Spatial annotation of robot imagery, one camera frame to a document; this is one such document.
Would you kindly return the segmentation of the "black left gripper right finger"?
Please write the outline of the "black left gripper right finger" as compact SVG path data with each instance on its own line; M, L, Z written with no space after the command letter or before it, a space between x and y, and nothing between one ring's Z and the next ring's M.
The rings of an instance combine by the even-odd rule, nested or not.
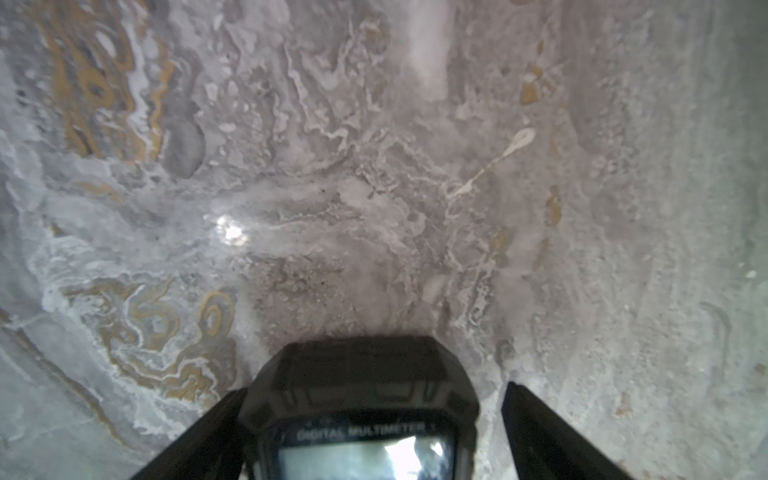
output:
M501 415L520 480L630 480L525 386L507 384Z

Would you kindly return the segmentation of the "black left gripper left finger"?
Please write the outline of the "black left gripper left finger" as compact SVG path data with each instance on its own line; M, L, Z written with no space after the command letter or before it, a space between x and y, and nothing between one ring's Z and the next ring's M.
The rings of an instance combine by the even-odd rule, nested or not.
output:
M237 418L246 393L227 393L132 479L238 479L244 461Z

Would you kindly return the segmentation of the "small black red multimeter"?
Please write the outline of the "small black red multimeter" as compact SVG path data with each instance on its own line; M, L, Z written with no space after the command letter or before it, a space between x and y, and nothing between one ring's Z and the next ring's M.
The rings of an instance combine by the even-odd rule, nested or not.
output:
M479 401L429 336L292 343L239 412L250 479L469 479Z

